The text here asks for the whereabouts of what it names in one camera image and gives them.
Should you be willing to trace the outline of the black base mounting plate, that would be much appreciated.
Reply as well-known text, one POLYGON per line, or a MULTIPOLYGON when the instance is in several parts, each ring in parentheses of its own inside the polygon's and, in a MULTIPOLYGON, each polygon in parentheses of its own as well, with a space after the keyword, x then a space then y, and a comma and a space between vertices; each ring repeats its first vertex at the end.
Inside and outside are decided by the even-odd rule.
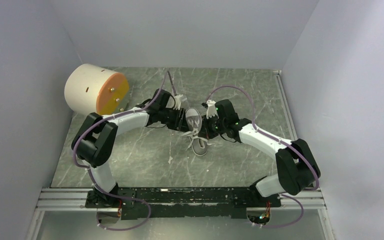
POLYGON ((247 210, 281 206, 279 195, 260 196, 250 187, 125 187, 117 195, 123 199, 106 196, 90 190, 85 208, 109 211, 120 210, 122 220, 183 217, 231 217, 246 219, 247 210))

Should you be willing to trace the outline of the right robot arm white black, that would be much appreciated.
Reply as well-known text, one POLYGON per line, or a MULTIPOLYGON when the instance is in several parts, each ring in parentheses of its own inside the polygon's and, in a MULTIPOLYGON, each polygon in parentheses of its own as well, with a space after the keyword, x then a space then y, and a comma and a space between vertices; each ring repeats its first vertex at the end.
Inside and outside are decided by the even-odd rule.
POLYGON ((288 193, 297 195, 310 185, 316 185, 321 173, 307 142, 301 138, 290 140, 272 135, 247 118, 239 118, 230 100, 203 103, 206 113, 202 116, 199 136, 213 139, 217 136, 233 143, 249 145, 274 159, 277 172, 254 182, 250 202, 262 207, 269 196, 288 193))

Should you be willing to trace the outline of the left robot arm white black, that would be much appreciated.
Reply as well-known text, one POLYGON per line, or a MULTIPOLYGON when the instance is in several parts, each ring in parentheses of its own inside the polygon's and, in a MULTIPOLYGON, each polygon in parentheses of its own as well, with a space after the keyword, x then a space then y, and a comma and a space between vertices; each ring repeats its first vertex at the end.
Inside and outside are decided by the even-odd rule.
POLYGON ((133 200, 122 196, 108 162, 118 135, 136 128, 145 128, 162 123, 175 131, 186 132, 186 109, 181 107, 186 97, 171 94, 158 88, 153 97, 125 112, 87 115, 71 143, 74 163, 84 168, 92 180, 95 197, 106 208, 114 207, 118 201, 133 200))

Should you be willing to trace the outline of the white shoelace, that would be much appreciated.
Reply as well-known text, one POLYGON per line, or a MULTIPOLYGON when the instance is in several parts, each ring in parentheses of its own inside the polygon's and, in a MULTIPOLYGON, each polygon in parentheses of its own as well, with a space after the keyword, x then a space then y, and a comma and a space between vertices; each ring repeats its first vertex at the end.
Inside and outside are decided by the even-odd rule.
POLYGON ((190 143, 187 148, 191 148, 198 156, 205 155, 208 151, 208 145, 211 146, 213 144, 208 143, 208 139, 199 136, 202 128, 202 119, 199 116, 190 116, 186 118, 186 122, 189 130, 183 133, 182 136, 189 138, 190 143))

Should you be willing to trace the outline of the aluminium frame rail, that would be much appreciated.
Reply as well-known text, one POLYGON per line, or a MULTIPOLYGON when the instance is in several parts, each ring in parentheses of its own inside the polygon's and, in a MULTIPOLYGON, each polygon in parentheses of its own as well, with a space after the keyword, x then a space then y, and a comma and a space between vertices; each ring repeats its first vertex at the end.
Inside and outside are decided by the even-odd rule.
MULTIPOLYGON (((88 191, 88 188, 43 188, 34 209, 26 239, 35 240, 37 238, 45 212, 96 212, 96 208, 85 208, 88 191)), ((336 238, 326 202, 320 189, 303 191, 293 198, 299 201, 305 210, 317 210, 326 240, 336 238)))

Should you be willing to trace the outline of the grey canvas sneaker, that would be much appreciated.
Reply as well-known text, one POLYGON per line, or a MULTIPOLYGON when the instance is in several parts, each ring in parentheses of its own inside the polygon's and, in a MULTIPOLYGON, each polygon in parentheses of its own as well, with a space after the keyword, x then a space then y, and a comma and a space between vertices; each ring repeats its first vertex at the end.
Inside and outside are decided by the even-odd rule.
POLYGON ((187 148, 191 148, 197 156, 204 156, 208 151, 208 141, 199 136, 203 126, 200 113, 195 108, 188 108, 185 112, 185 120, 188 126, 188 131, 182 136, 188 137, 189 139, 187 148))

